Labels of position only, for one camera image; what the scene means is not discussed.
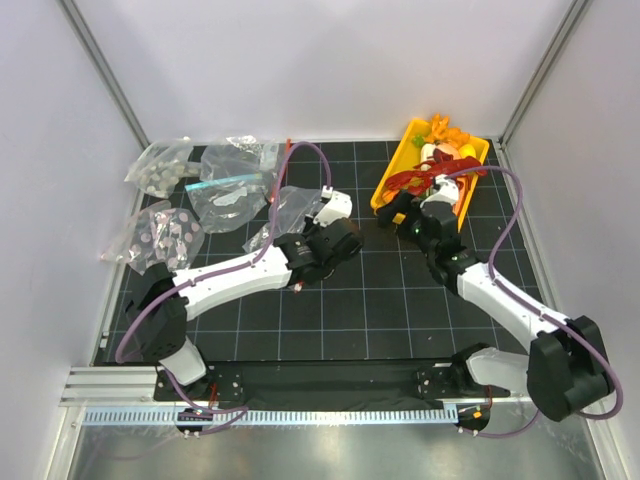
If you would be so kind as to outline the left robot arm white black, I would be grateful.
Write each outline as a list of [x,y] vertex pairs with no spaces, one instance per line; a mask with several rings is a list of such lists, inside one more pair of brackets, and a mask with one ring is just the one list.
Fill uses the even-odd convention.
[[327,226],[311,225],[285,234],[268,248],[208,267],[171,272],[163,264],[149,268],[142,287],[125,304],[130,334],[119,345],[116,361],[135,343],[141,359],[170,372],[190,400],[208,395],[211,375],[203,355],[187,337],[187,323],[201,314],[262,291],[302,288],[331,276],[355,257],[364,244],[348,218]]

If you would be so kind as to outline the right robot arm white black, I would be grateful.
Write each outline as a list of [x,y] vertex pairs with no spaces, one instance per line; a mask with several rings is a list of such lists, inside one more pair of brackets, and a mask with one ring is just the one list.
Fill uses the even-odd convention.
[[525,392],[556,422],[609,395],[623,398],[598,325],[586,316],[572,319],[546,307],[465,247],[449,202],[420,201],[401,191],[376,215],[382,228],[403,216],[396,233],[419,248],[434,281],[496,320],[525,350],[499,355],[479,348],[450,372],[457,393],[472,396],[496,383]]

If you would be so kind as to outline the red toy lobster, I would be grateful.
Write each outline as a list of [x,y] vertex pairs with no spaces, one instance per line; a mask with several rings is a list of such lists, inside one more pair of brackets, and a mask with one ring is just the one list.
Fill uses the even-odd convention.
[[[423,195],[432,187],[434,179],[439,176],[437,175],[439,170],[436,167],[431,167],[428,162],[426,165],[429,166],[427,170],[423,170],[422,166],[416,166],[411,170],[391,175],[383,183],[382,199],[389,203],[402,190],[406,190],[414,196]],[[449,176],[462,170],[480,166],[481,163],[477,159],[466,157],[454,160],[448,165],[442,165],[441,168],[443,175]]]

